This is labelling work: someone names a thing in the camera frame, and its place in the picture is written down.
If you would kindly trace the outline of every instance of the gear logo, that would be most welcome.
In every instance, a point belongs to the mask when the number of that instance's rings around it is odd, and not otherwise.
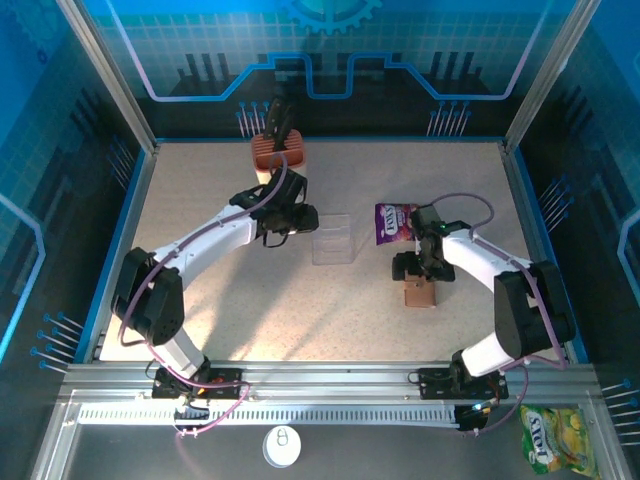
[[[314,33],[324,31],[347,33],[347,28],[359,28],[362,19],[372,18],[372,10],[381,7],[380,0],[282,0],[282,7],[300,27]]]
[[[13,14],[29,40],[44,52],[60,28],[55,0],[0,0],[0,12]]]

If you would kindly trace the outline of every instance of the beige table surface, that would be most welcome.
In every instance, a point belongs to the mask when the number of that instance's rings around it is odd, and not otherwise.
[[[378,202],[475,192],[496,209],[481,234],[527,257],[496,144],[309,141],[306,148],[308,200],[320,214],[350,215],[355,261],[312,265],[310,234],[279,249],[254,242],[227,255],[184,294],[185,328],[209,358],[446,360],[492,331],[491,293],[460,269],[455,283],[437,284],[437,308],[405,307],[390,266],[413,245],[376,246],[373,219]],[[153,250],[182,237],[255,184],[247,143],[163,145],[134,245]],[[444,201],[438,211],[446,221],[468,223],[487,214],[471,199]],[[101,359],[149,359],[145,348],[117,344],[119,324],[112,320]]]

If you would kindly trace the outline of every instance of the white cup lid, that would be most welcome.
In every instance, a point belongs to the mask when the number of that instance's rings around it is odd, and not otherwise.
[[[300,435],[286,425],[272,428],[264,438],[262,452],[270,465],[288,467],[300,456]]]

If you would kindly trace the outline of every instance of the purple snack bag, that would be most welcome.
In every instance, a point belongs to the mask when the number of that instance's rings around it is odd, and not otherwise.
[[[416,208],[414,203],[377,203],[376,245],[415,240],[409,215]]]

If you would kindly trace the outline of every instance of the clear plastic box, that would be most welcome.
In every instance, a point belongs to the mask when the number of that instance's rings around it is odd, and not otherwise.
[[[320,215],[319,227],[313,232],[314,265],[345,265],[355,257],[351,218],[349,215]]]

